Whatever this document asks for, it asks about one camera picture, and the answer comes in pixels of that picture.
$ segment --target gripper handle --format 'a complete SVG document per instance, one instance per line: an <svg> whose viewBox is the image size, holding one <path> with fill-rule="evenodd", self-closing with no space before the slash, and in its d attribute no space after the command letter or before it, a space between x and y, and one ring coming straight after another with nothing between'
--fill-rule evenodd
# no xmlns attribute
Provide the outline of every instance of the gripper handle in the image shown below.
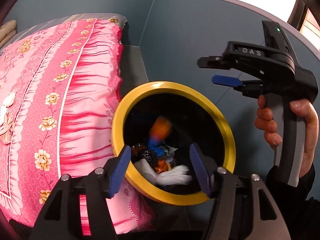
<svg viewBox="0 0 320 240"><path fill-rule="evenodd" d="M306 136L305 119L296 116L290 109L290 102L296 98L274 93L267 93L264 96L278 125L276 132L283 139L282 144L275 150L274 165L278 167L276 179L297 187Z"/></svg>

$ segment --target white window trim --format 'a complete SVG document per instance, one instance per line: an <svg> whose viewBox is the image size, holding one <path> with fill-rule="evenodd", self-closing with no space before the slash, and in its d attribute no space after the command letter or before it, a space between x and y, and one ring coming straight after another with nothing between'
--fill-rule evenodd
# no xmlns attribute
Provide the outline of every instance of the white window trim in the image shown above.
<svg viewBox="0 0 320 240"><path fill-rule="evenodd" d="M282 26L282 28L287 30L289 33L291 33L293 36L295 36L299 41L301 41L320 61L320 52L316 49L316 47L305 36L303 36L298 30L293 28L290 24L284 22L283 20L274 16L271 13L268 13L267 11L264 11L258 7L255 7L254 5L251 5L251 4L239 1L239 0L222 0L222 1L226 1L226 2L230 2L233 4L239 5L241 7L247 8L251 11L254 11L254 12L266 17L273 22L278 22Z"/></svg>

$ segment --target blue-gray wall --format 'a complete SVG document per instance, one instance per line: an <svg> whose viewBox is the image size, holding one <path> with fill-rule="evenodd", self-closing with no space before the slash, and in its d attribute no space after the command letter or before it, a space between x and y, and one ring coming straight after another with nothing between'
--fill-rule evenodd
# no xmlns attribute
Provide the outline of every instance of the blue-gray wall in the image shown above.
<svg viewBox="0 0 320 240"><path fill-rule="evenodd" d="M265 17L241 6L221 0L155 0L140 45L149 81L182 83L209 98L228 120L236 141L237 174L266 176L273 165L273 152L263 132L253 121L257 101L239 92L211 83L214 74L239 76L236 70L199 69L200 57L221 55L228 41L263 45L262 20ZM320 80L320 62L291 34L289 40L301 66L313 71ZM250 78L241 74L240 78ZM320 99L314 103L320 110ZM316 169L320 152L316 151ZM320 177L312 189L320 198Z"/></svg>
<svg viewBox="0 0 320 240"><path fill-rule="evenodd" d="M18 0L5 22L17 20L18 31L33 25L79 13L117 13L128 19L123 43L139 45L153 0Z"/></svg>

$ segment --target trash can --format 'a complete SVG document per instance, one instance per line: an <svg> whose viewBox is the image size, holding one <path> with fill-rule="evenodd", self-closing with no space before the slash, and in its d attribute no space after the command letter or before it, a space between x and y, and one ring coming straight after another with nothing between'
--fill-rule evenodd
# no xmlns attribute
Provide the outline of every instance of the trash can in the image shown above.
<svg viewBox="0 0 320 240"><path fill-rule="evenodd" d="M172 123L167 145L177 148L176 165L186 165L193 177L188 185L155 186L129 163L126 179L139 192L157 202L171 205L194 205L208 200L189 158L189 147L198 143L203 154L219 166L233 172L236 147L231 129L219 109L205 96L174 82L150 82L130 91L120 102L112 124L112 147L118 156L125 144L144 141L153 123L164 116Z"/></svg>

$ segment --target floral bedspread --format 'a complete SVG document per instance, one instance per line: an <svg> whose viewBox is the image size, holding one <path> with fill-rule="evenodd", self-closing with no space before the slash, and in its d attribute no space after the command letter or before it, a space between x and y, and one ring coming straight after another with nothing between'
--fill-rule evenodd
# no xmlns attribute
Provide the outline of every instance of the floral bedspread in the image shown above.
<svg viewBox="0 0 320 240"><path fill-rule="evenodd" d="M87 175L113 157L120 39L116 19L86 19L28 36L0 57L0 103L15 92L0 137L0 208L8 220L33 226L61 174ZM80 202L89 234L84 196ZM153 211L127 181L107 203L117 233L150 226Z"/></svg>

